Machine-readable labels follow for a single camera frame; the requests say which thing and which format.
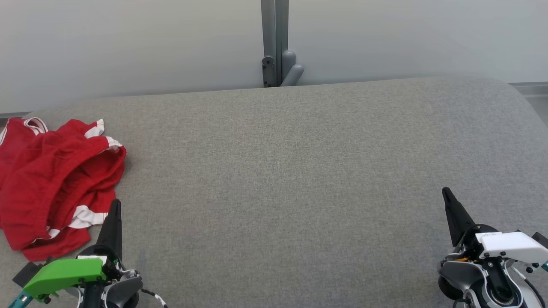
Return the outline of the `grey fabric sofa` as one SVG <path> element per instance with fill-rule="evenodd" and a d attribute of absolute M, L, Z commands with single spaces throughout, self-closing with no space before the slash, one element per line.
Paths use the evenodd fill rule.
<path fill-rule="evenodd" d="M 429 77 L 125 96 L 123 263 L 169 308 L 451 308 L 450 187 L 477 223 L 548 237 L 548 127 L 512 86 Z"/>

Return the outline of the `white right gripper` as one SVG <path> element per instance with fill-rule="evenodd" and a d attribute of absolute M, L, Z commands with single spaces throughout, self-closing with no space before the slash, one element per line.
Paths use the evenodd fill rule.
<path fill-rule="evenodd" d="M 542 268 L 548 249 L 521 231 L 503 233 L 491 226 L 477 224 L 449 187 L 442 189 L 454 261 L 479 263 L 486 258 L 521 262 L 528 272 Z"/>

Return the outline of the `red jersey with white trim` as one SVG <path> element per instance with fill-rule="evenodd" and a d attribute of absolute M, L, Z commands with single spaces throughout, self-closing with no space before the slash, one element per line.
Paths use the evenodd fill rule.
<path fill-rule="evenodd" d="M 55 130 L 33 117 L 9 119 L 0 133 L 0 228 L 10 248 L 33 262 L 62 257 L 82 247 L 90 240 L 88 228 L 103 224 L 108 214 L 84 211 L 72 219 L 58 219 L 36 214 L 22 204 L 29 184 L 19 171 L 25 166 L 27 147 L 47 131 Z"/>

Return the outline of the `grey metal post with bracket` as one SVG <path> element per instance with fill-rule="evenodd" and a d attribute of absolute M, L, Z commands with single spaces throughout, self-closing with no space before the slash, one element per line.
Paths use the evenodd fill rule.
<path fill-rule="evenodd" d="M 263 87 L 295 86 L 304 73 L 288 48 L 289 0 L 260 0 L 262 9 Z"/>

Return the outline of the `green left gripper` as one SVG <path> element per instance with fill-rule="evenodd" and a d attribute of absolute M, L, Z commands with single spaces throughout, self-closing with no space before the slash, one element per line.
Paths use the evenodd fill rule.
<path fill-rule="evenodd" d="M 125 308 L 107 300 L 107 288 L 122 278 L 122 209 L 114 199 L 96 244 L 74 259 L 50 259 L 22 291 L 48 304 L 63 289 L 76 288 L 78 308 Z"/>

